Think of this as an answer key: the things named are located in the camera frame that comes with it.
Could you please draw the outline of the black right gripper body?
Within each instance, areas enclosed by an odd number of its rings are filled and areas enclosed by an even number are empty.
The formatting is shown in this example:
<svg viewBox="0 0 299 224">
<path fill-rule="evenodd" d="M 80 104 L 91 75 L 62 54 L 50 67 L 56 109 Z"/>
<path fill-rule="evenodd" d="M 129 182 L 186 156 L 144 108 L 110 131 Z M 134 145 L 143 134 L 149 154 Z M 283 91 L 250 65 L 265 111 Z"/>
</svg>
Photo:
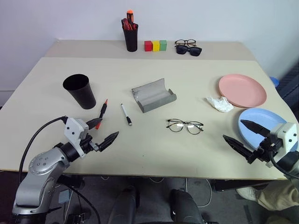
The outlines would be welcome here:
<svg viewBox="0 0 299 224">
<path fill-rule="evenodd" d="M 281 148 L 281 140 L 280 139 L 272 139 L 271 137 L 265 138 L 260 144 L 257 150 L 251 152 L 249 151 L 249 155 L 246 156 L 246 160 L 249 164 L 251 164 L 255 159 L 259 159 L 260 161 L 270 162 L 271 158 L 274 157 L 278 150 Z"/>
</svg>

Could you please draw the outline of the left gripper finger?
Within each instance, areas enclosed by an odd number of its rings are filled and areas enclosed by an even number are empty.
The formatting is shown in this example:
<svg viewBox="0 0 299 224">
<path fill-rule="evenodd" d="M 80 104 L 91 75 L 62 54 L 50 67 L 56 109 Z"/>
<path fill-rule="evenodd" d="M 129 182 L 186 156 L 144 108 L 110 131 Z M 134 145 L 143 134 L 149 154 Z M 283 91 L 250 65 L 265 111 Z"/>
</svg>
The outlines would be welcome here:
<svg viewBox="0 0 299 224">
<path fill-rule="evenodd" d="M 119 131 L 114 132 L 114 133 L 110 134 L 109 136 L 107 136 L 102 143 L 97 144 L 99 151 L 102 152 L 107 147 L 109 147 L 114 142 L 114 140 L 117 138 L 118 134 L 119 134 Z"/>
<path fill-rule="evenodd" d="M 94 118 L 88 122 L 86 122 L 86 124 L 88 125 L 89 129 L 93 129 L 95 128 L 100 122 L 102 121 L 102 118 Z"/>
</svg>

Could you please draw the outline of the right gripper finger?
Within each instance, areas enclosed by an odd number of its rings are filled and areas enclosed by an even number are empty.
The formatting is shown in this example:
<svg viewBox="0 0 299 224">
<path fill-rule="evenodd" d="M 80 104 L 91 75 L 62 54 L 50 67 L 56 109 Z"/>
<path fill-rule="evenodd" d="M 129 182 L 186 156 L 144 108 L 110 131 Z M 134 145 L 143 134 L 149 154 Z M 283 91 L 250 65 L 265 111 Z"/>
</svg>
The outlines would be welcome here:
<svg viewBox="0 0 299 224">
<path fill-rule="evenodd" d="M 232 149 L 242 155 L 247 161 L 252 158 L 253 153 L 248 150 L 241 142 L 226 135 L 223 135 L 223 138 L 231 146 Z"/>
<path fill-rule="evenodd" d="M 255 123 L 254 121 L 241 119 L 241 122 L 252 132 L 259 134 L 265 138 L 270 135 L 270 130 L 261 126 L 260 124 Z"/>
</svg>

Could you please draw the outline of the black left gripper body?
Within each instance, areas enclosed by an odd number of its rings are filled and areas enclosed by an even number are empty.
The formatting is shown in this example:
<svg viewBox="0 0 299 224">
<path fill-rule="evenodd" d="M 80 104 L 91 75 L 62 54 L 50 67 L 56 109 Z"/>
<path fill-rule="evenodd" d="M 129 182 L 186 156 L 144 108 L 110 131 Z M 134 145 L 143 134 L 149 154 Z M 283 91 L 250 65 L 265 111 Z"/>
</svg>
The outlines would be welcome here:
<svg viewBox="0 0 299 224">
<path fill-rule="evenodd" d="M 90 151 L 99 151 L 99 145 L 92 142 L 93 137 L 89 134 L 86 135 L 85 139 L 80 141 L 80 147 L 85 154 L 88 154 Z"/>
</svg>

